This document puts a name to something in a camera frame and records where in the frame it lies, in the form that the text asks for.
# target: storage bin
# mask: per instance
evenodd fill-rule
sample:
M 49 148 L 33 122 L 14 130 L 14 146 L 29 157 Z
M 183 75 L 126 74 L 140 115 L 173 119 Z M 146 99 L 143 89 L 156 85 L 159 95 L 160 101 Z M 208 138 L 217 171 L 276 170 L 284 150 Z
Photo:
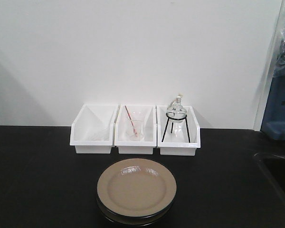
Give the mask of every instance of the storage bin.
M 162 136 L 168 120 L 166 116 L 167 106 L 158 105 L 157 110 L 157 146 L 161 155 L 186 155 L 194 156 L 196 148 L 200 148 L 200 126 L 191 106 L 184 106 L 187 110 L 187 121 L 190 135 L 188 140 L 186 122 L 174 123 L 171 133 L 172 122 L 169 120 L 167 131 L 162 142 Z
M 274 140 L 285 140 L 285 75 L 272 80 L 261 131 Z
M 77 153 L 110 153 L 117 105 L 84 104 L 72 123 L 70 145 Z
M 125 105 L 122 104 L 116 121 L 114 140 L 115 146 L 118 146 L 119 153 L 153 154 L 157 137 L 156 107 L 154 105 L 127 105 L 126 107 L 132 120 L 129 118 Z M 142 122 L 143 137 L 137 140 L 133 136 L 135 131 L 133 129 L 134 121 Z

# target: black metal stand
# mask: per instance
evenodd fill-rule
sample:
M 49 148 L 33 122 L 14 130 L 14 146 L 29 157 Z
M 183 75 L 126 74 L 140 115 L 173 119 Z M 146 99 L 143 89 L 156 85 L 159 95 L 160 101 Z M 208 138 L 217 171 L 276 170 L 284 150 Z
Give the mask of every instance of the black metal stand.
M 163 142 L 163 140 L 164 140 L 164 138 L 165 138 L 166 131 L 167 131 L 167 127 L 168 127 L 168 123 L 169 123 L 169 120 L 170 120 L 170 119 L 171 119 L 171 120 L 185 120 L 185 121 L 186 121 L 187 135 L 188 135 L 188 140 L 189 140 L 189 142 L 190 142 L 189 129 L 188 129 L 188 122 L 187 122 L 187 115 L 186 115 L 184 118 L 181 118 L 181 119 L 175 119 L 175 118 L 169 117 L 168 114 L 166 114 L 166 116 L 168 117 L 168 119 L 167 119 L 165 131 L 164 131 L 164 133 L 163 133 L 161 142 Z

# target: white wall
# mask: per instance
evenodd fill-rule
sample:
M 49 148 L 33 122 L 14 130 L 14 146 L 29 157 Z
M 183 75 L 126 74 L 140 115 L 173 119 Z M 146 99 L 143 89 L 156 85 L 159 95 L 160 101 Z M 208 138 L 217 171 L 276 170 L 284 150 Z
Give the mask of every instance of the white wall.
M 252 129 L 281 0 L 0 0 L 0 125 L 167 104 Z

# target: blue container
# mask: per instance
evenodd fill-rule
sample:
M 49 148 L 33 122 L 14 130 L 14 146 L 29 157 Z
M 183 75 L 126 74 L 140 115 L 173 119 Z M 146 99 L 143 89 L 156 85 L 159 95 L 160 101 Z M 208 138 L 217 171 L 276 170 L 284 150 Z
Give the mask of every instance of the blue container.
M 261 131 L 274 140 L 285 140 L 285 71 L 272 80 Z

